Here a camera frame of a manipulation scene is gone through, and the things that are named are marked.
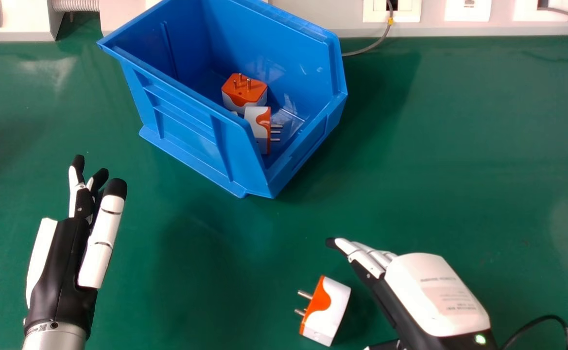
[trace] tabletop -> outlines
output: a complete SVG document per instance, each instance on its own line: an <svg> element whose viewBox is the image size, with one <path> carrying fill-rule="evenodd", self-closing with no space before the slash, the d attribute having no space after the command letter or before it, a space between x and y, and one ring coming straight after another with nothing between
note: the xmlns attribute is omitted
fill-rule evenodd
<svg viewBox="0 0 568 350"><path fill-rule="evenodd" d="M399 38L346 58L342 122L269 200L138 137L100 36L77 16L57 42L0 44L0 350L21 348L37 226L66 217L79 153L86 177L104 166L129 186L88 350L319 350L293 309L321 275L353 289L334 348L395 338L326 237L442 255L499 343L568 321L568 37ZM563 341L550 323L515 349Z"/></svg>

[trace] white corrugated hose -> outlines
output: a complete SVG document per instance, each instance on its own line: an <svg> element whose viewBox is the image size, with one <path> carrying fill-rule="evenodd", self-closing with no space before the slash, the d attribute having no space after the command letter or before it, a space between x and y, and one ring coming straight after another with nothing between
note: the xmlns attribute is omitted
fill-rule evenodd
<svg viewBox="0 0 568 350"><path fill-rule="evenodd" d="M52 0L52 8L57 12L100 12L99 0Z"/></svg>

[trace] label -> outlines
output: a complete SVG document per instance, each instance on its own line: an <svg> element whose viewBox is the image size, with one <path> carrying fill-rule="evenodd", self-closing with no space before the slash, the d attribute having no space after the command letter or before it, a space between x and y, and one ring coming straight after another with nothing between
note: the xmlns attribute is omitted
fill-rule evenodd
<svg viewBox="0 0 568 350"><path fill-rule="evenodd" d="M422 288L424 294L435 304L439 313L443 315L470 315L477 314L472 294L463 287L426 287Z"/></svg>

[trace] robotic hand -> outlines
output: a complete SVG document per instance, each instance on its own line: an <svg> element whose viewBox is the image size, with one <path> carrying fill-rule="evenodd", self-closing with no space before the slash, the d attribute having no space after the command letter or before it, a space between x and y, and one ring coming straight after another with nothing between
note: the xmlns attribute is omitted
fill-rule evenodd
<svg viewBox="0 0 568 350"><path fill-rule="evenodd" d="M400 337L368 350L497 350L488 314L442 257L326 244L348 259Z"/></svg>
<svg viewBox="0 0 568 350"><path fill-rule="evenodd" d="M85 158L68 170L68 218L42 219L29 272L23 350L83 350L89 339L98 289L118 232L127 186L100 169L87 184Z"/></svg>

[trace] green indicator light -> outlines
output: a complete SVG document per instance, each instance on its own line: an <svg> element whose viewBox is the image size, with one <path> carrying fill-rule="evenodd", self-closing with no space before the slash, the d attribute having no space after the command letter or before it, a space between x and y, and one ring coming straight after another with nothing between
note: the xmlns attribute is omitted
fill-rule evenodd
<svg viewBox="0 0 568 350"><path fill-rule="evenodd" d="M486 337L484 337L484 335L482 335L482 334L477 334L477 335L474 337L474 341L475 341L477 344L485 345L485 344L486 344Z"/></svg>

